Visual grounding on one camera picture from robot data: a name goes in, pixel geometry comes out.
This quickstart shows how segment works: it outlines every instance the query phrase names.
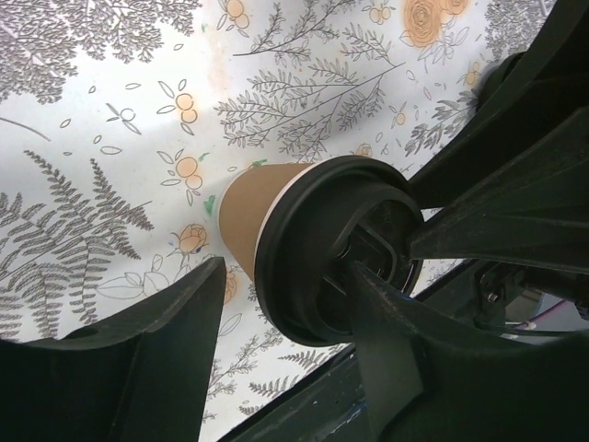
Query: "green marking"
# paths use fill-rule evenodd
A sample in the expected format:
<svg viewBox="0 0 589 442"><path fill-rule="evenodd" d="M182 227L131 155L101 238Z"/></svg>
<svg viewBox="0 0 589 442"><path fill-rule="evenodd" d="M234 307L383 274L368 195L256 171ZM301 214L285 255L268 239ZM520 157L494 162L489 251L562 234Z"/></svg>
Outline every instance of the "green marking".
<svg viewBox="0 0 589 442"><path fill-rule="evenodd" d="M214 199L216 198L216 196L211 195L209 196L209 199L206 200L203 204L204 204L204 210L206 210L206 213L209 215L213 214L213 205L214 205Z"/></svg>
<svg viewBox="0 0 589 442"><path fill-rule="evenodd" d="M267 163L268 160L267 159L259 159L258 161L254 161L253 163L251 163L251 167L253 168L258 168L259 166L261 166L264 163Z"/></svg>

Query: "fern illustration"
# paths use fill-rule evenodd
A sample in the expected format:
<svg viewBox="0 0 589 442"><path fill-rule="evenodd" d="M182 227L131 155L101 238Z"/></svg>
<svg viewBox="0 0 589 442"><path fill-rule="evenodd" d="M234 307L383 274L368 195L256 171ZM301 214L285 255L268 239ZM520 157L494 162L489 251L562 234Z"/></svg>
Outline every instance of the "fern illustration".
<svg viewBox="0 0 589 442"><path fill-rule="evenodd" d="M286 378L277 378L263 384L249 382L249 389L262 398L275 399L292 388L298 381L298 376L295 376L292 380L289 380L289 378L288 376Z"/></svg>
<svg viewBox="0 0 589 442"><path fill-rule="evenodd" d="M304 370L306 370L306 373L308 374L326 362L330 357L330 353L321 353L317 350L307 350L306 352L299 352L294 355L281 356L279 359L298 364Z"/></svg>
<svg viewBox="0 0 589 442"><path fill-rule="evenodd" d="M239 405L238 409L246 416L251 416L261 410L261 407L259 405L254 405L253 407L244 407L243 405Z"/></svg>
<svg viewBox="0 0 589 442"><path fill-rule="evenodd" d="M142 206L131 208L116 195L95 160L91 165L97 196L91 199L45 159L30 151L25 154L47 177L55 208L49 210L47 204L25 208L21 193L12 203L0 193L0 228L7 230L0 243L0 281L7 280L0 287L1 309L16 309L15 302L21 302L19 307L32 310L40 336L55 337L66 295L81 322L97 320L92 298L110 258L116 254L140 258L129 243L128 226L143 230L153 226ZM10 252L4 254L5 248ZM16 336L21 325L17 316L0 317L0 330L9 330L8 337Z"/></svg>
<svg viewBox="0 0 589 442"><path fill-rule="evenodd" d="M217 415L216 413L211 413L207 410L204 411L204 414L202 415L202 423L206 424L207 421L214 421L216 419Z"/></svg>

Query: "branch drawing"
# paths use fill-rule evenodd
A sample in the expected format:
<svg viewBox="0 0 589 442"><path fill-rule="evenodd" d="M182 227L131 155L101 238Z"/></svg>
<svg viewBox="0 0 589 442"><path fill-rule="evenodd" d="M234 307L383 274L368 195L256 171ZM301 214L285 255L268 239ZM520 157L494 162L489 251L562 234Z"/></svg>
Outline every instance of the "branch drawing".
<svg viewBox="0 0 589 442"><path fill-rule="evenodd" d="M298 160L311 157L319 160L340 105L338 122L344 130L352 128L364 115L374 116L381 109L385 95L380 87L382 78L400 65L392 65L358 82L357 73L350 73L347 64L317 60L311 70L314 76L325 78L322 84L313 78L302 81L281 70L278 75L260 71L259 76L249 80L253 93L246 91L237 100L220 102L214 109L225 117L221 124L229 145L263 147L269 134L277 129L278 140L283 142L281 151L291 153ZM369 84L372 88L365 95L361 88ZM321 99L322 91L327 88L335 88L336 93ZM325 109L330 103L326 113L311 113Z"/></svg>
<svg viewBox="0 0 589 442"><path fill-rule="evenodd" d="M441 106L435 108L432 116L438 123L430 127L427 123L418 124L411 132L411 138L405 144L405 157L417 154L422 148L434 149L442 140L442 136L454 137L470 120L476 107L477 96L473 89L460 92L457 101L441 99Z"/></svg>
<svg viewBox="0 0 589 442"><path fill-rule="evenodd" d="M45 141L51 141L51 139L49 137L45 136L44 134L42 134L39 131L36 131L32 127L28 127L26 124L22 124L21 122L13 122L12 120L8 120L7 118L3 118L3 117L0 117L0 122L8 122L10 124L14 124L15 126L22 127L23 129L27 129L28 131L31 131L34 134L37 134L38 136L43 138Z"/></svg>
<svg viewBox="0 0 589 442"><path fill-rule="evenodd" d="M357 0L327 0L321 5L322 13L318 15L316 7L321 0L304 0L305 10L299 16L291 30L281 42L275 41L281 32L285 21L280 4L274 4L274 11L269 16L269 26L264 32L254 38L249 52L236 53L235 56L254 55L273 52L277 64L286 67L285 57L291 59L294 67L310 60L308 49L311 37L319 37L325 43L339 36L339 32L327 23L330 16L350 10Z"/></svg>
<svg viewBox="0 0 589 442"><path fill-rule="evenodd" d="M13 297L18 296L22 306L33 310L40 336L55 337L66 296L81 322L97 320L92 298L111 258L140 258L129 242L129 226L153 226L145 204L132 207L118 196L96 160L90 160L95 195L87 197L45 159L25 153L47 177L55 208L44 203L25 206L21 193L12 201L0 193L0 282L7 280L0 286L0 305L7 303L5 311L14 309ZM0 331L20 327L20 318L8 316L0 316Z"/></svg>
<svg viewBox="0 0 589 442"><path fill-rule="evenodd" d="M367 30L364 32L362 26L358 25L356 27L353 23L350 23L349 28L345 28L343 35L351 45L351 48L348 48L345 43L341 44L341 53L345 56L351 57L354 61L358 61L364 55L366 60L385 60L388 64L393 66L393 63L388 56L388 52L393 43L392 41L385 43L385 37L383 35L379 38L375 31Z"/></svg>
<svg viewBox="0 0 589 442"><path fill-rule="evenodd" d="M124 63L149 63L164 45L159 24L193 33L198 0L7 0L0 2L0 102L33 94L41 104L62 97L77 75L81 50L95 60L107 52Z"/></svg>
<svg viewBox="0 0 589 442"><path fill-rule="evenodd" d="M215 398L220 394L234 394L236 391L236 382L231 379L229 382L222 381L225 377L232 378L234 375L247 375L251 370L258 366L258 362L253 358L258 351L265 352L272 347L280 345L283 342L282 335L278 330L271 328L264 333L264 340L260 341L258 335L252 336L249 341L241 347L237 353L237 361L232 362L229 368L223 370L220 366L221 361L215 359L211 370L209 389L207 390L207 400Z"/></svg>

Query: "gray leaf pattern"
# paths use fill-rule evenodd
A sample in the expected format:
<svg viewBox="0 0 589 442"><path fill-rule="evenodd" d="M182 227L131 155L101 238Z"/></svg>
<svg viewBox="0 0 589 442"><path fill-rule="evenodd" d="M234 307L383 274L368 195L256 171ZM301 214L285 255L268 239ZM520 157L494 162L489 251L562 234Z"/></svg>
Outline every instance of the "gray leaf pattern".
<svg viewBox="0 0 589 442"><path fill-rule="evenodd" d="M7 0L0 3L0 102L30 93L62 97L78 50L96 60L149 63L164 45L158 24L191 35L198 0Z"/></svg>

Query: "black plastic holder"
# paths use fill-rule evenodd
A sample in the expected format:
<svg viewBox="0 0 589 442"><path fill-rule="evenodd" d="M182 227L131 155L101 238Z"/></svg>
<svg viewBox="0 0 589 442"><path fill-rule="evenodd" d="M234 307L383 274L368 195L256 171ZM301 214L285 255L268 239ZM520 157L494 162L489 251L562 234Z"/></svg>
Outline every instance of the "black plastic holder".
<svg viewBox="0 0 589 442"><path fill-rule="evenodd" d="M198 440L224 295L214 258L69 339L0 341L3 440Z"/></svg>

